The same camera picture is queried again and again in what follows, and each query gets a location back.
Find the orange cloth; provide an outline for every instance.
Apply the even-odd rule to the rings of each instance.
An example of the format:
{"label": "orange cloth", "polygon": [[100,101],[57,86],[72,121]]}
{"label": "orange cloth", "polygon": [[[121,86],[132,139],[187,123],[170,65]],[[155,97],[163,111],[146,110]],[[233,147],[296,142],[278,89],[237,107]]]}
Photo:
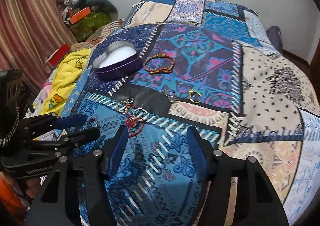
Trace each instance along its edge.
{"label": "orange cloth", "polygon": [[23,207],[20,199],[12,189],[12,187],[0,178],[0,200],[7,208],[11,216],[20,224],[23,225],[23,220],[27,215],[27,209]]}

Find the braided bracelet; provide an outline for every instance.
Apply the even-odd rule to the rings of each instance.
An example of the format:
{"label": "braided bracelet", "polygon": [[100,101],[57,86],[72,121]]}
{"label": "braided bracelet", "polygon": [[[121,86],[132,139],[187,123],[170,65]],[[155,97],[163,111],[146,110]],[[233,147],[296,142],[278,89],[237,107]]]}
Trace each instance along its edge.
{"label": "braided bracelet", "polygon": [[[153,60],[153,59],[169,59],[171,60],[171,66],[170,67],[166,67],[166,68],[160,68],[160,69],[157,69],[157,70],[150,70],[146,67],[147,63],[150,61],[150,60]],[[156,54],[155,56],[152,56],[150,58],[147,58],[147,60],[144,62],[143,64],[143,67],[144,69],[149,72],[150,74],[158,74],[158,73],[171,73],[173,68],[174,68],[174,65],[175,65],[175,61],[174,61],[174,58],[173,57],[170,57],[166,54]]]}

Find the bracelet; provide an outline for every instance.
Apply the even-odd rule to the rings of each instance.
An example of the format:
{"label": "bracelet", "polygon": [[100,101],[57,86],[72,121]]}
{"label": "bracelet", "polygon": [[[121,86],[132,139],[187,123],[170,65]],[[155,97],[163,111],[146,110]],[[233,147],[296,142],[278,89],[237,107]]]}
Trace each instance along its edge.
{"label": "bracelet", "polygon": [[[170,67],[166,67],[166,68],[160,68],[160,69],[157,69],[155,71],[153,70],[150,70],[146,67],[147,63],[150,61],[150,60],[153,60],[153,59],[169,59],[171,60],[171,66]],[[144,69],[149,72],[150,74],[158,74],[158,73],[171,73],[173,68],[174,68],[174,65],[175,65],[175,60],[173,57],[170,57],[166,54],[156,54],[155,56],[153,57],[150,57],[150,58],[147,58],[147,60],[144,62],[143,64],[143,67]]]}
{"label": "bracelet", "polygon": [[[199,101],[194,101],[194,100],[191,98],[193,94],[198,94],[198,95],[200,96]],[[200,92],[197,92],[197,91],[191,89],[191,90],[189,90],[188,98],[189,98],[193,103],[199,104],[199,103],[201,102],[202,95],[201,95]]]}

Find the bed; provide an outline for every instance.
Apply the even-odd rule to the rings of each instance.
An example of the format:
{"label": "bed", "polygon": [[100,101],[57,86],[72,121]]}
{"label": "bed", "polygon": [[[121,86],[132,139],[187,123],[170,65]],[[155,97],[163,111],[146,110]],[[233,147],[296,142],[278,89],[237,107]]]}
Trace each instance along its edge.
{"label": "bed", "polygon": [[[100,81],[92,62],[120,40],[132,43],[143,61],[157,53],[173,57],[174,71],[150,75],[140,69],[118,80]],[[165,63],[150,64],[158,68]],[[188,100],[190,89],[202,94],[199,104]],[[175,91],[178,101],[169,102],[168,91]],[[240,159],[256,157],[290,225],[319,188],[316,93],[307,76],[273,47],[258,13],[247,7],[219,0],[135,4],[122,27],[94,47],[61,113],[86,115],[83,128],[92,118],[100,124],[100,138],[75,149],[73,157],[113,138],[125,123],[119,110],[120,101],[127,98],[145,109],[148,118],[141,133],[129,139],[118,173],[105,181],[118,226],[189,222],[207,188],[197,180],[190,158],[185,136],[189,126],[195,126],[212,149]],[[232,224],[236,184],[233,178],[225,225]],[[84,191],[80,177],[79,189]],[[79,200],[86,224],[84,197]]]}

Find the orange box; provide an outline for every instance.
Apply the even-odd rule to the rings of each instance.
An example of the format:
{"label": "orange box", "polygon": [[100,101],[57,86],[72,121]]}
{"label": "orange box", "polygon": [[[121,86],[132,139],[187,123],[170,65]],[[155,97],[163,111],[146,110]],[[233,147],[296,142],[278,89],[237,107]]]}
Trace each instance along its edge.
{"label": "orange box", "polygon": [[70,18],[70,23],[74,24],[74,23],[76,23],[77,21],[81,20],[83,17],[87,16],[90,13],[91,13],[91,11],[90,11],[89,7],[84,8],[80,12],[76,13],[74,16],[72,16]]}

